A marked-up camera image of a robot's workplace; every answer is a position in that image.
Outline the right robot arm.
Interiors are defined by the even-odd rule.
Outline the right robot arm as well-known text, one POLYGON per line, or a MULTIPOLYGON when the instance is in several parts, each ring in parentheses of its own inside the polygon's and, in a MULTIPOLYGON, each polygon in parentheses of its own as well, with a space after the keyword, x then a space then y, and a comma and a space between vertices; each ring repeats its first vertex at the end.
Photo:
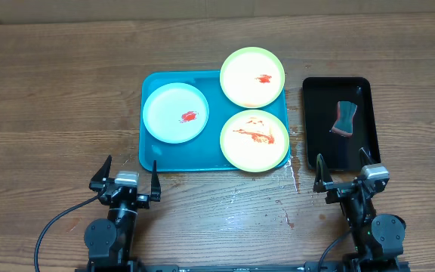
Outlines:
POLYGON ((352 181, 335 183, 322 154, 316 157, 315 193, 325 193, 325 202, 338 203, 349 230, 334 240, 319 261, 307 266, 309 271, 409 271, 408 262, 400 262, 406 223, 391 214, 377 214, 372 197, 384 191, 390 180, 389 171, 376 163, 364 149, 359 150, 362 169, 352 181), (326 262, 327 254, 351 236, 356 251, 341 261, 326 262))

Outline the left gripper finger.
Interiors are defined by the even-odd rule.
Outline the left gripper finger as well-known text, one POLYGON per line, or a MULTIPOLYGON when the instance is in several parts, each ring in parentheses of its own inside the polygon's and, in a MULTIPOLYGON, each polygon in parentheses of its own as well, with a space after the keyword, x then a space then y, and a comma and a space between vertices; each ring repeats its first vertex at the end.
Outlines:
POLYGON ((112 156, 108 155, 105 163, 100 167, 89 183, 90 190, 102 190, 110 174, 112 156))
POLYGON ((161 185, 159 182, 157 163, 153 161, 153 170, 151 177, 151 190, 150 190, 150 200, 153 202, 159 202, 161 200, 161 185))

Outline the light blue round plate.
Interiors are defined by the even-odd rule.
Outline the light blue round plate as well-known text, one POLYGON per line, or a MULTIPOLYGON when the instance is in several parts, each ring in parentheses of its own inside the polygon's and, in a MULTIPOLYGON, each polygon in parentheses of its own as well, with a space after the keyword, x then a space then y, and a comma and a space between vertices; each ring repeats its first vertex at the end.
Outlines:
POLYGON ((209 105, 203 93, 186 83, 157 88, 143 106, 143 123, 157 140, 180 144, 194 139, 207 124, 209 105))

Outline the orange sponge with green scourer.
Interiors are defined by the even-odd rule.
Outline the orange sponge with green scourer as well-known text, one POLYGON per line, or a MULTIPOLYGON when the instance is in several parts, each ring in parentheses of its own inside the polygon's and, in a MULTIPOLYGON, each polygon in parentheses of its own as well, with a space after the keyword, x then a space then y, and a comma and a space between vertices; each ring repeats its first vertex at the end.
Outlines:
POLYGON ((337 119, 331 128, 335 134, 349 138, 353 135, 353 118, 357 105, 349 101, 337 102, 337 119))

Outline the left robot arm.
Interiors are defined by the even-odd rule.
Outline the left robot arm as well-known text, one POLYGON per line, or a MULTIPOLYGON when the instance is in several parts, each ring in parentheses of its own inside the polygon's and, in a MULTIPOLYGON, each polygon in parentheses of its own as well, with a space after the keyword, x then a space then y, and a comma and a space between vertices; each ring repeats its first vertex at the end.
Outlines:
POLYGON ((115 178, 109 176, 112 157, 91 178, 89 188, 97 199, 109 207, 106 218, 92 221, 85 230, 88 247, 88 271, 145 271, 138 258, 130 256, 136 228, 137 211, 148 209, 151 202, 161 199, 161 186, 153 165, 149 194, 138 192, 138 173, 120 171, 115 178))

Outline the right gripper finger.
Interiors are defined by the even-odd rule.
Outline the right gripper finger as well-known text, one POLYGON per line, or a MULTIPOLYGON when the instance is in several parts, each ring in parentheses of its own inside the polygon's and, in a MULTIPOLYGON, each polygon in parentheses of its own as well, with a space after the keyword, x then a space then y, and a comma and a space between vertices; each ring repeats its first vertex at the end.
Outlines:
POLYGON ((369 152, 364 147, 359 149, 359 159, 361 166, 374 165, 376 163, 376 161, 369 155, 369 152))
POLYGON ((316 176, 313 185, 315 193, 324 193, 333 185, 332 176, 321 153, 316 157, 316 176))

